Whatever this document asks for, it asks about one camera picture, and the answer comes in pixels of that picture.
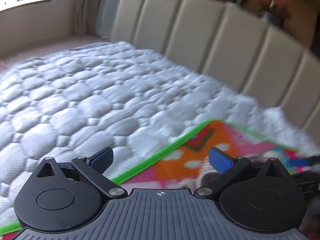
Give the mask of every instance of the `black circular hinge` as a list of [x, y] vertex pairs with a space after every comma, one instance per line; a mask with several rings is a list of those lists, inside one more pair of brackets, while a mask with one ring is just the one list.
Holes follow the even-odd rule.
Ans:
[[14, 210], [23, 227], [61, 232], [91, 221], [102, 203], [94, 187], [68, 179], [55, 160], [47, 158], [20, 190]]
[[268, 160], [254, 179], [227, 187], [219, 203], [233, 222], [269, 233], [298, 227], [307, 207], [303, 193], [278, 160]]

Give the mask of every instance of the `orange pattern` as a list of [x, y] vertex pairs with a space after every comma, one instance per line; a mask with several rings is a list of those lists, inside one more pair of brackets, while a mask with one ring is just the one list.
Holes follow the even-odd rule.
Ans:
[[236, 157], [241, 155], [222, 122], [214, 121], [206, 127], [209, 127], [213, 134], [207, 138], [207, 141], [205, 141], [199, 151], [191, 149], [184, 144], [175, 150], [174, 154], [177, 155], [176, 159], [166, 160], [166, 158], [164, 158], [162, 161], [154, 164], [153, 167], [159, 180], [183, 179], [198, 176], [203, 159], [208, 156], [209, 150], [216, 145], [228, 145], [228, 149], [226, 149], [225, 152], [230, 156]]

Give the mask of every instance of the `bed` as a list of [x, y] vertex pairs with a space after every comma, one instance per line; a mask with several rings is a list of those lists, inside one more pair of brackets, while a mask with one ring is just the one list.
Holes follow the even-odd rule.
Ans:
[[110, 40], [1, 76], [0, 226], [48, 156], [111, 146], [113, 178], [212, 118], [319, 152], [319, 61], [254, 16], [214, 0], [120, 0]]

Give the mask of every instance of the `triangular cutout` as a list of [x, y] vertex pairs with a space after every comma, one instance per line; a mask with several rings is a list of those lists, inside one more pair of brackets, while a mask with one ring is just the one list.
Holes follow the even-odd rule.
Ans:
[[41, 171], [38, 173], [37, 178], [43, 178], [43, 177], [51, 177], [56, 175], [56, 173], [54, 172], [52, 166], [50, 163], [45, 163], [42, 168]]
[[281, 170], [279, 169], [278, 165], [274, 163], [270, 165], [266, 175], [269, 177], [283, 178]]

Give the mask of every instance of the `green mat border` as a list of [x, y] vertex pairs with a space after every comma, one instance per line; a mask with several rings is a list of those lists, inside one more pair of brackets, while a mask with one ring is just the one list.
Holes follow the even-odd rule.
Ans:
[[[279, 145], [282, 148], [286, 148], [295, 152], [300, 153], [300, 151], [296, 148], [292, 148], [292, 147], [288, 147], [284, 144], [278, 143], [275, 140], [272, 140], [270, 138], [268, 138], [267, 136], [259, 133], [259, 132], [255, 132], [252, 130], [249, 130], [245, 127], [242, 127], [240, 125], [231, 123], [231, 122], [227, 122], [225, 120], [220, 120], [220, 119], [209, 119], [207, 121], [202, 122], [201, 124], [199, 124], [197, 127], [193, 128], [190, 132], [188, 132], [187, 134], [185, 134], [184, 136], [182, 136], [181, 138], [179, 138], [178, 140], [176, 140], [174, 143], [169, 144], [168, 146], [164, 147], [162, 150], [158, 151], [157, 153], [155, 153], [153, 156], [151, 156], [150, 158], [144, 160], [143, 162], [139, 163], [138, 165], [132, 167], [131, 169], [121, 173], [120, 175], [118, 175], [117, 177], [113, 178], [112, 181], [118, 185], [124, 183], [125, 181], [131, 179], [132, 177], [136, 176], [137, 174], [139, 174], [140, 172], [144, 171], [145, 169], [149, 168], [150, 166], [152, 166], [153, 164], [157, 163], [158, 161], [162, 160], [164, 157], [166, 157], [169, 153], [173, 152], [176, 148], [180, 147], [182, 144], [186, 143], [190, 138], [192, 138], [194, 135], [196, 135], [198, 132], [200, 132], [205, 126], [207, 126], [210, 122], [212, 121], [220, 121], [223, 122], [225, 124], [228, 124], [230, 126], [232, 126], [233, 128], [237, 129], [238, 131], [241, 132], [245, 132], [247, 134], [250, 134], [258, 139], [264, 140], [264, 141], [268, 141], [270, 143], [274, 143]], [[19, 224], [19, 222], [13, 222], [9, 225], [0, 227], [0, 236], [2, 235], [6, 235], [6, 234], [10, 234], [16, 231], [21, 230], [21, 226]]]

